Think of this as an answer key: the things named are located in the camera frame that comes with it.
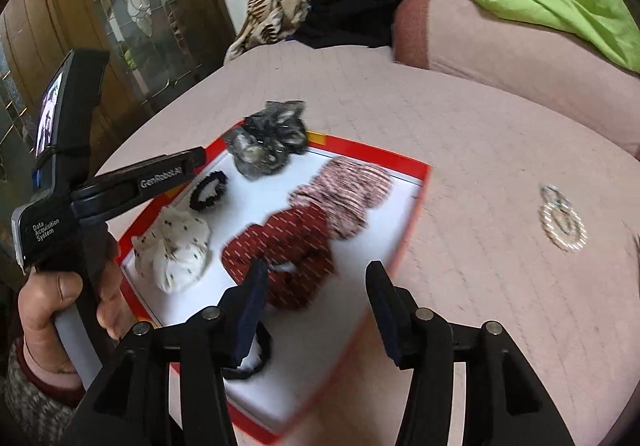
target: pink striped scrunchie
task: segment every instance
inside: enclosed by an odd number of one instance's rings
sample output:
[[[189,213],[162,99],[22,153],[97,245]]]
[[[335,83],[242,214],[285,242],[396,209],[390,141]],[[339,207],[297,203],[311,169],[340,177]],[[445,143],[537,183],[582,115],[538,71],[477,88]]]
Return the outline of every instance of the pink striped scrunchie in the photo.
[[[382,204],[391,188],[391,177],[380,166],[340,156],[327,162],[309,184],[289,193],[289,204],[322,207],[329,238],[347,239],[367,226],[366,210]]]

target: white scrunchie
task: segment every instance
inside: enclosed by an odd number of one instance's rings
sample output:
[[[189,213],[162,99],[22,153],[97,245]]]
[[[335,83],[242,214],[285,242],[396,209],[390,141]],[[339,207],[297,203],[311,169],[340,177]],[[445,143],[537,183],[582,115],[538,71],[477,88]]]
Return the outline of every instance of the white scrunchie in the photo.
[[[197,282],[204,272],[210,230],[207,222],[165,206],[146,233],[133,237],[136,270],[167,294]]]

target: silver bolt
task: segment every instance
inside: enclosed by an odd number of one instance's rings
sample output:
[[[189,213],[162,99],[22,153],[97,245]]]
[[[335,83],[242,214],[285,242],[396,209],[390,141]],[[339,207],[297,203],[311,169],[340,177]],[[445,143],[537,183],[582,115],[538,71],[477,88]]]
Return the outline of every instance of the silver bolt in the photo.
[[[486,330],[487,332],[489,332],[489,334],[497,336],[502,332],[502,325],[500,325],[498,321],[488,321],[486,324]]]
[[[415,317],[418,318],[418,320],[429,321],[433,319],[433,311],[425,307],[420,307],[415,310]]]
[[[206,307],[202,310],[202,317],[206,320],[214,320],[220,316],[220,309],[218,307]]]
[[[144,336],[146,333],[148,333],[149,330],[151,330],[151,328],[151,323],[149,323],[148,321],[139,321],[138,323],[133,325],[133,333],[136,336]]]

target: device screen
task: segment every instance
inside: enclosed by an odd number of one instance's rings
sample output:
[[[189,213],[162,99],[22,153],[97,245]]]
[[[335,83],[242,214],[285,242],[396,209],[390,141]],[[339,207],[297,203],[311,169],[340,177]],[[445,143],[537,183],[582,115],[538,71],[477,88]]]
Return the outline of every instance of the device screen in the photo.
[[[62,72],[51,82],[47,92],[42,98],[40,123],[38,124],[38,141],[36,142],[36,157],[44,151],[44,148],[51,144],[53,116],[56,112],[56,103],[58,102],[58,92],[60,91],[61,82]]]

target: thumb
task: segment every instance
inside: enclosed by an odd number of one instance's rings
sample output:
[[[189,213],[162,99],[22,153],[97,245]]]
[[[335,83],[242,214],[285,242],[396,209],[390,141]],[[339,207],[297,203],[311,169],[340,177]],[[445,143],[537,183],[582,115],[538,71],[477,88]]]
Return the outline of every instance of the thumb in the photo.
[[[32,272],[20,291],[18,311],[24,340],[44,370],[74,371],[51,317],[73,304],[81,290],[82,279],[75,272]]]

